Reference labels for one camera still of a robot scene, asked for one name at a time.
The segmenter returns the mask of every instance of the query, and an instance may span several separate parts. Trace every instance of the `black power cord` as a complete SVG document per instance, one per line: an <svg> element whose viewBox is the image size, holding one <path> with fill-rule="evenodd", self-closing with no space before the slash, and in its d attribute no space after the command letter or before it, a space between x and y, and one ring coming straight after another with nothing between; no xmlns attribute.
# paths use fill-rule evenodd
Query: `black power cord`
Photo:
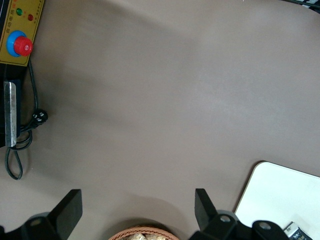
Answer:
<svg viewBox="0 0 320 240"><path fill-rule="evenodd" d="M38 101L38 93L37 93L37 88L36 88L36 82L35 82L35 76L34 76L34 70L32 67L31 60L28 62L28 67L29 67L29 74L30 74L30 79L31 79L31 85L32 85L32 91L33 91L33 99L34 99L34 110L33 110L33 115L31 120L28 122L27 125L22 125L21 126L21 134L27 134L27 137L24 140L17 141L16 145L13 147L8 147L6 150L5 154L5 159L4 159L4 165L5 169L10 175L11 178L14 180L19 180L22 178L22 175L24 173L21 160L18 154L18 151L24 150L28 148L33 140L32 137L32 129L37 128L38 126L42 125L45 121L48 119L48 114L45 110L38 108L39 101ZM10 167L9 167L9 156L11 151L14 153L16 162L19 167L19 174L18 176L15 175Z"/></svg>

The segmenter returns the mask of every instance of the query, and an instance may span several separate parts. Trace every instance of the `black device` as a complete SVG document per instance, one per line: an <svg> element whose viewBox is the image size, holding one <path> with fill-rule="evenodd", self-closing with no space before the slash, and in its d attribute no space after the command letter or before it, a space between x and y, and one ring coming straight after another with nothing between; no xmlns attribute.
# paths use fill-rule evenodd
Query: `black device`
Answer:
<svg viewBox="0 0 320 240"><path fill-rule="evenodd" d="M5 169L10 177L21 179L23 167L18 151L32 142L32 129L48 119L38 108L38 95L30 54L33 50L44 0L0 0L0 148L8 147ZM29 70L34 96L34 113L29 122L21 123L21 101L25 76ZM9 155L13 152L19 173L10 169Z"/></svg>
<svg viewBox="0 0 320 240"><path fill-rule="evenodd" d="M0 240L67 240L82 216L81 190L71 190L47 215L34 217L21 227L5 233L0 226ZM195 190L194 213L199 231L189 240L288 240L284 231L271 221L243 225L233 212L216 210L206 190Z"/></svg>
<svg viewBox="0 0 320 240"><path fill-rule="evenodd" d="M298 4L298 5L305 5L309 9L320 14L320 1L319 0L315 0L312 3L309 0L282 0L282 1L293 3L293 4Z"/></svg>

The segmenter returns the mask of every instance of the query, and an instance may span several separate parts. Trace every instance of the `red emergency stop button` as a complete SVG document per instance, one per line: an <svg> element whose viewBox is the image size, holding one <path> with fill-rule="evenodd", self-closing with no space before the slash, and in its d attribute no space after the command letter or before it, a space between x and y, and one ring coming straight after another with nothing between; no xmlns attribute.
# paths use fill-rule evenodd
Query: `red emergency stop button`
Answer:
<svg viewBox="0 0 320 240"><path fill-rule="evenodd" d="M33 49L32 41L25 36L18 36L13 44L14 51L21 56L28 56Z"/></svg>

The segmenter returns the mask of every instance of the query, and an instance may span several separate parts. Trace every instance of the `food in basket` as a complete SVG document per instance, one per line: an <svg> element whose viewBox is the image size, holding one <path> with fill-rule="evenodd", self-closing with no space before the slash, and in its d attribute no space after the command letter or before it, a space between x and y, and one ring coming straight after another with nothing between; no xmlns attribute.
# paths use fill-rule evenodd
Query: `food in basket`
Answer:
<svg viewBox="0 0 320 240"><path fill-rule="evenodd" d="M147 240L145 235L143 235L141 233L136 233L136 234L130 235L126 239L127 240Z"/></svg>
<svg viewBox="0 0 320 240"><path fill-rule="evenodd" d="M145 238L146 240L166 240L164 236L158 236L153 234L146 234Z"/></svg>

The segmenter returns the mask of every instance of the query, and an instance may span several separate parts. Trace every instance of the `green indicator light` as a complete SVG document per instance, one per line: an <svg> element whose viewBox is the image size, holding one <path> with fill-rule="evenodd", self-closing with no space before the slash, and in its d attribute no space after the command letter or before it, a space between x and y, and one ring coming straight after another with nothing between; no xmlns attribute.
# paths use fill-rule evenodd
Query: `green indicator light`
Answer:
<svg viewBox="0 0 320 240"><path fill-rule="evenodd" d="M18 14L19 16L21 16L23 13L22 9L21 8L17 8L16 9L16 14Z"/></svg>

